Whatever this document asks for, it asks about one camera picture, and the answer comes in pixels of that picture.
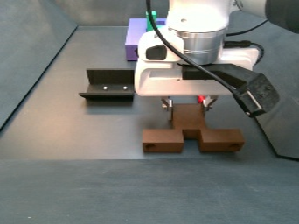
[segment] black angle bracket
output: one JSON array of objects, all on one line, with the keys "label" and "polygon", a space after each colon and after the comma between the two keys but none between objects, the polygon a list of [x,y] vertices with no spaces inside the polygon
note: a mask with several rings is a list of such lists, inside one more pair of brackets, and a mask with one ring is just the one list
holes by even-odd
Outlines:
[{"label": "black angle bracket", "polygon": [[132,101],[135,97],[134,69],[87,69],[88,90],[81,97],[96,101]]},{"label": "black angle bracket", "polygon": [[[259,116],[276,105],[279,94],[262,73],[255,73],[232,64],[211,64],[204,68],[236,89],[234,97],[247,116]],[[182,77],[184,80],[212,79],[203,71],[191,66],[182,66]]]}]

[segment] black metal bracket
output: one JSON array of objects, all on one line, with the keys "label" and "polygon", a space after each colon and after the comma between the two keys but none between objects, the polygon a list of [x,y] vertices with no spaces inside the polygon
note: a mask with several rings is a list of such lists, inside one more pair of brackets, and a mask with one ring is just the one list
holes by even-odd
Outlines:
[{"label": "black metal bracket", "polygon": [[96,101],[132,101],[135,97],[134,69],[87,69],[88,90],[81,97]]}]

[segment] purple object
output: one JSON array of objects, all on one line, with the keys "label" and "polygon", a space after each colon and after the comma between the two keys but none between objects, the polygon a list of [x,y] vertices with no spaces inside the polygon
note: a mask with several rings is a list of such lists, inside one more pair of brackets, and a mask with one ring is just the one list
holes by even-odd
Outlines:
[{"label": "purple object", "polygon": [[[164,25],[166,18],[156,19],[156,25]],[[126,34],[126,60],[138,60],[136,48],[139,39],[146,33],[146,18],[130,18]]]}]

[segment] black cable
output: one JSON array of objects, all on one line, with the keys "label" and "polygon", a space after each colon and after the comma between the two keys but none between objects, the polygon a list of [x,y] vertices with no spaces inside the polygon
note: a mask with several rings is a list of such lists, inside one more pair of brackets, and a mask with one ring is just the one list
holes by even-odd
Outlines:
[{"label": "black cable", "polygon": [[251,43],[251,46],[255,46],[259,49],[259,57],[256,59],[256,64],[260,62],[260,60],[264,58],[266,55],[266,49],[260,44]]},{"label": "black cable", "polygon": [[212,79],[215,81],[218,81],[223,87],[236,96],[239,95],[239,92],[235,90],[235,88],[216,75],[214,74],[211,71],[208,71],[207,69],[204,69],[200,65],[198,65],[186,55],[183,55],[176,48],[171,45],[171,43],[166,40],[163,34],[160,33],[156,24],[155,24],[155,19],[154,19],[154,15],[152,15],[152,6],[151,6],[151,0],[146,0],[146,9],[147,9],[147,13],[148,13],[148,18],[150,18],[150,22],[151,25],[154,27],[154,31],[158,35],[158,37],[160,38],[160,40],[163,41],[164,45],[171,49],[171,51],[182,58],[182,60],[184,60],[192,67],[195,67],[196,69],[202,70],[208,76],[212,77]]},{"label": "black cable", "polygon": [[266,54],[266,49],[260,44],[252,43],[248,40],[224,41],[223,48],[235,48],[235,47],[247,48],[247,47],[251,47],[251,46],[254,46],[259,50],[259,56],[258,56],[258,59],[256,59],[256,64],[258,64],[260,62],[260,60],[263,59],[264,54]]},{"label": "black cable", "polygon": [[246,30],[246,31],[239,31],[239,32],[228,33],[228,34],[227,34],[227,37],[238,36],[238,35],[244,34],[244,33],[247,33],[247,32],[252,32],[252,31],[254,31],[259,26],[262,26],[266,22],[267,22],[267,20],[266,20],[263,23],[260,23],[259,25],[256,25],[255,27],[252,27],[251,29]]}]

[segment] brown wooden block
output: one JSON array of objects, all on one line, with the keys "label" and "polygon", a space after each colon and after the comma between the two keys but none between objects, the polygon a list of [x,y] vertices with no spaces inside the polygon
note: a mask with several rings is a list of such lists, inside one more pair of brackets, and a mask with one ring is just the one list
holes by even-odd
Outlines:
[{"label": "brown wooden block", "polygon": [[200,151],[239,151],[244,137],[239,129],[202,129]]},{"label": "brown wooden block", "polygon": [[198,139],[206,128],[202,104],[175,104],[172,107],[172,128],[182,130],[184,139]]},{"label": "brown wooden block", "polygon": [[179,129],[144,129],[144,152],[182,152],[183,132]]}]

